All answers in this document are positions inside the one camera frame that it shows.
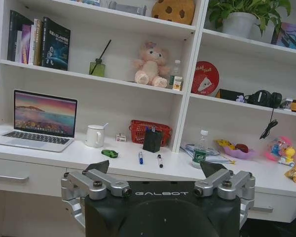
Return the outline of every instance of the laptop screen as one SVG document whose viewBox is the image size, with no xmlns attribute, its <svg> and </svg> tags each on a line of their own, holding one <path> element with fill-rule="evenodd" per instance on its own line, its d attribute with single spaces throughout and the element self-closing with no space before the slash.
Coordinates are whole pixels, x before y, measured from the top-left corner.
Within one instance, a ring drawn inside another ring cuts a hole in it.
<svg viewBox="0 0 296 237">
<path fill-rule="evenodd" d="M 74 137 L 77 101 L 14 91 L 14 129 Z"/>
</svg>

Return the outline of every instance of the white bookshelf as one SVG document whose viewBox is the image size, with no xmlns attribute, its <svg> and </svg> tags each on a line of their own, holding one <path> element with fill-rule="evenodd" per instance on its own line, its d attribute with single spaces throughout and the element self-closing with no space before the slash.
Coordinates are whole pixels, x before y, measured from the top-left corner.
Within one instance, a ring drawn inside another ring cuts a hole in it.
<svg viewBox="0 0 296 237">
<path fill-rule="evenodd" d="M 121 0 L 148 6 L 155 0 Z M 243 39 L 205 29 L 208 0 L 195 0 L 191 26 L 96 7 L 70 0 L 0 0 L 0 125 L 12 122 L 13 89 L 76 98 L 76 129 L 109 122 L 107 135 L 124 132 L 132 119 L 169 125 L 173 129 L 169 151 L 178 152 L 182 140 L 196 142 L 201 128 L 210 138 L 241 139 L 259 148 L 257 137 L 267 126 L 272 109 L 211 96 L 191 94 L 197 61 L 213 63 L 220 73 L 218 88 L 253 94 L 260 89 L 296 98 L 296 50 L 269 44 L 265 35 Z M 9 11 L 32 19 L 48 16 L 71 30 L 69 70 L 60 71 L 6 60 Z M 296 24 L 296 0 L 291 18 Z M 105 56 L 106 77 L 88 75 L 89 63 L 112 39 Z M 182 91 L 136 84 L 132 61 L 145 41 L 156 42 L 171 54 L 169 65 L 181 59 Z M 296 113 L 275 109 L 279 126 L 270 136 L 290 135 L 296 141 Z"/>
</svg>

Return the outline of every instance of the bowl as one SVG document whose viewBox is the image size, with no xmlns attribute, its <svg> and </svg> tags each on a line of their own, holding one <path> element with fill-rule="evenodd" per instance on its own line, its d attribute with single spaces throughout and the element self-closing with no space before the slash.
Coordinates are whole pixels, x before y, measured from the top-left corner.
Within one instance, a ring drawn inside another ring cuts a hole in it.
<svg viewBox="0 0 296 237">
<path fill-rule="evenodd" d="M 223 147 L 223 149 L 227 155 L 238 159 L 249 159 L 257 154 L 253 149 L 249 149 L 248 153 L 244 153 L 241 150 L 231 150 L 229 147 Z"/>
</svg>

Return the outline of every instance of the black marker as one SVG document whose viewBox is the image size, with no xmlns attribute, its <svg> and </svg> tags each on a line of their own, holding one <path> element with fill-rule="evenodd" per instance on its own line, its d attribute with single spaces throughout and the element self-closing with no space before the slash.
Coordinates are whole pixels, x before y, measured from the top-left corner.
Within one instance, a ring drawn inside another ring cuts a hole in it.
<svg viewBox="0 0 296 237">
<path fill-rule="evenodd" d="M 158 155 L 158 164 L 160 168 L 163 168 L 161 155 Z"/>
</svg>

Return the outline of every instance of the green toy car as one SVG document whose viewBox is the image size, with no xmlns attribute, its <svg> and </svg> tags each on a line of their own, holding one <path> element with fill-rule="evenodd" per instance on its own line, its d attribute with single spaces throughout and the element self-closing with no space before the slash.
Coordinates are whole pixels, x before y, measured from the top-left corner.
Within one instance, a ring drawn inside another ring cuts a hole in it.
<svg viewBox="0 0 296 237">
<path fill-rule="evenodd" d="M 113 150 L 102 150 L 101 153 L 107 157 L 110 157 L 110 158 L 117 158 L 118 157 L 118 153 Z"/>
</svg>

